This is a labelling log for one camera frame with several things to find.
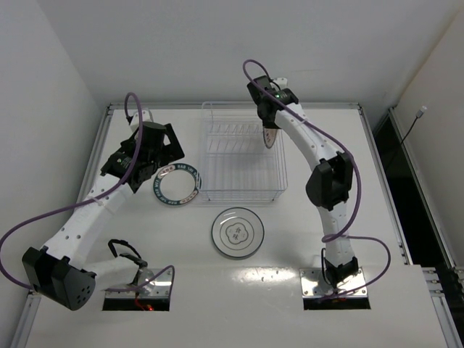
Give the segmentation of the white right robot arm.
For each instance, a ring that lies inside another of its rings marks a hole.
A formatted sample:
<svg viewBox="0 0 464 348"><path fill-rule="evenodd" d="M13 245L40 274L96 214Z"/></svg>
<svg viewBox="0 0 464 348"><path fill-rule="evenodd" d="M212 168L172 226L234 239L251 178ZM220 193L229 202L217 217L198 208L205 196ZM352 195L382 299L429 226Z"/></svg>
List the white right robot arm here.
<svg viewBox="0 0 464 348"><path fill-rule="evenodd" d="M348 239L354 219L347 218L354 165L345 150L337 150L328 138L311 128L298 98L288 89L275 89L266 75L247 84L262 121L263 140L273 147L279 130L285 132L311 169L305 186L310 202L318 208L326 244L323 276L333 288L355 275L359 266Z"/></svg>

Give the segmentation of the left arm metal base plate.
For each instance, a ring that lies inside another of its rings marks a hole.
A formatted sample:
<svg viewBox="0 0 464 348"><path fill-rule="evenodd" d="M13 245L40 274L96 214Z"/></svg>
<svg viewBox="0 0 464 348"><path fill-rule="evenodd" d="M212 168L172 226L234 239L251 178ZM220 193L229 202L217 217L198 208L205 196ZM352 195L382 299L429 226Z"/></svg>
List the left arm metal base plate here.
<svg viewBox="0 0 464 348"><path fill-rule="evenodd" d="M143 270L135 284L117 286L125 291L106 291L106 298L131 298L139 295L142 299L168 299L171 295L175 270L172 266L164 269L147 268Z"/></svg>

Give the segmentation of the green rimmed text plate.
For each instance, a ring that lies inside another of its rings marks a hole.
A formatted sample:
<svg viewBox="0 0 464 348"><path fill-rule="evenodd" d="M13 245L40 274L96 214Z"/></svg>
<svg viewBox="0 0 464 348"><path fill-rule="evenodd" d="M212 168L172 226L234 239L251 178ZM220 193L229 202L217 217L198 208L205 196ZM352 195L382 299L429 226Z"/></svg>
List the green rimmed text plate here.
<svg viewBox="0 0 464 348"><path fill-rule="evenodd" d="M163 167L156 174L153 192L163 204L179 207L188 204L199 195L201 188L199 171L186 163Z"/></svg>

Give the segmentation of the white plate green line rim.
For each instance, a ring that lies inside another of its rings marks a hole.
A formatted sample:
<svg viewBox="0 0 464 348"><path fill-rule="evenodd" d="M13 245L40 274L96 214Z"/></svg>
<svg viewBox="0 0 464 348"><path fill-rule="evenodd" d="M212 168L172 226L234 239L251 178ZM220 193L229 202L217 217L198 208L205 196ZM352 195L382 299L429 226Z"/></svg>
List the white plate green line rim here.
<svg viewBox="0 0 464 348"><path fill-rule="evenodd" d="M232 260L254 255L265 239L265 226L260 217L245 207L231 207L222 211L211 226L214 248Z"/></svg>

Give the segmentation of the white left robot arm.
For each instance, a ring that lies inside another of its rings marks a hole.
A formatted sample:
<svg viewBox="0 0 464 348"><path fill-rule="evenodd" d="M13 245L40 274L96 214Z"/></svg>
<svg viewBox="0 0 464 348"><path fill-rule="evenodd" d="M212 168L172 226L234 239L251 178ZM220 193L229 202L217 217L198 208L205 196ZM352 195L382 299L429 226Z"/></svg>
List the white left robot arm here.
<svg viewBox="0 0 464 348"><path fill-rule="evenodd" d="M122 253L96 263L86 259L105 225L141 185L184 156L171 124L142 122L102 167L89 203L78 207L40 249L31 247L22 256L33 290L76 311L95 291L139 292L147 285L148 264L139 256Z"/></svg>

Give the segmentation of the orange sunburst red text plate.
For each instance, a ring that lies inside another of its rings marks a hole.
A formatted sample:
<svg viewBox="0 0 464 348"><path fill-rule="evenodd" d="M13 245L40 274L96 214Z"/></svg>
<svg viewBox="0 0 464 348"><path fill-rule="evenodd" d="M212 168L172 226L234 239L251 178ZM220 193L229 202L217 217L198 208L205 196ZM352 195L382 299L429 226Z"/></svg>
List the orange sunburst red text plate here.
<svg viewBox="0 0 464 348"><path fill-rule="evenodd" d="M278 128L266 128L262 129L262 137L267 149L271 149L276 142L277 136L279 134Z"/></svg>

